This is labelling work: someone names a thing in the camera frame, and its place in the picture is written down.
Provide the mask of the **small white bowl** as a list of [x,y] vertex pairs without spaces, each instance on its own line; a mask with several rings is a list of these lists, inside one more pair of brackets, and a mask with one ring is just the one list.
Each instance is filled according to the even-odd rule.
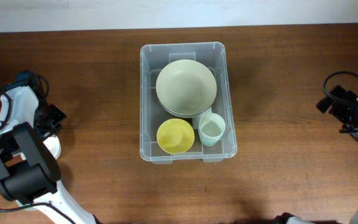
[[57,135],[52,135],[48,137],[46,140],[43,141],[43,144],[51,152],[52,156],[55,159],[58,159],[60,157],[60,154],[62,152],[62,147]]

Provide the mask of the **small yellow bowl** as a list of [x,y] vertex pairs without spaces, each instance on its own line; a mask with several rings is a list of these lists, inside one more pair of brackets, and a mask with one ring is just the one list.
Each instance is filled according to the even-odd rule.
[[195,141],[195,132],[187,121],[172,118],[164,121],[157,130],[157,143],[169,154],[187,152]]

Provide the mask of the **cream plastic cup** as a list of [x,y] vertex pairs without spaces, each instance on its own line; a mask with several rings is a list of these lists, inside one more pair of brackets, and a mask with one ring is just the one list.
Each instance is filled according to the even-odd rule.
[[207,114],[201,118],[199,129],[208,136],[223,135],[226,129],[226,122],[219,114]]

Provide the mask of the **mint green plastic cup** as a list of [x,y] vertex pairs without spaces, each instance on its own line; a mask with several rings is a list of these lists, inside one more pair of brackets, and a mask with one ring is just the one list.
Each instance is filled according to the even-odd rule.
[[200,136],[201,143],[208,147],[215,145],[219,140],[220,138],[210,138],[207,136]]

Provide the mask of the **large cream bowl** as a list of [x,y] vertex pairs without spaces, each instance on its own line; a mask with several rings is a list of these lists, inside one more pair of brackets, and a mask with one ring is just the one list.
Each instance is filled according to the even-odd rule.
[[156,81],[159,102],[183,115],[198,114],[215,101],[217,83],[213,73],[194,60],[177,60],[159,73]]
[[166,111],[168,111],[170,114],[174,115],[174,116],[177,116],[177,117],[180,117],[180,118],[195,118],[197,116],[201,116],[202,114],[209,114],[212,112],[212,107],[210,106],[208,109],[204,110],[203,112],[200,112],[198,114],[191,114],[191,115],[183,115],[183,114],[179,114],[179,113],[176,113],[170,109],[168,109],[167,107],[165,107],[161,102],[159,102],[160,105],[162,106],[163,109],[165,109]]

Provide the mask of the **grey plastic cup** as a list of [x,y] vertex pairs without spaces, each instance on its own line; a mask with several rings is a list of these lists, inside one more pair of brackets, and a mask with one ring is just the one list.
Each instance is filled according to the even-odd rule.
[[199,134],[200,140],[205,141],[205,142],[216,142],[216,141],[220,140],[222,137],[222,134],[220,134],[218,136],[208,136],[204,132],[202,132],[202,130],[200,130],[200,129],[198,130],[198,134]]

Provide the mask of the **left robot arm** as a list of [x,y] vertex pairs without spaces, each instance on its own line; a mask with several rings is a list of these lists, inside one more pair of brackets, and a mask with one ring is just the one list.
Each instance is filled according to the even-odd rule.
[[48,81],[30,70],[0,90],[0,194],[17,202],[1,213],[38,210],[54,223],[98,223],[70,195],[57,159],[66,115],[47,103]]

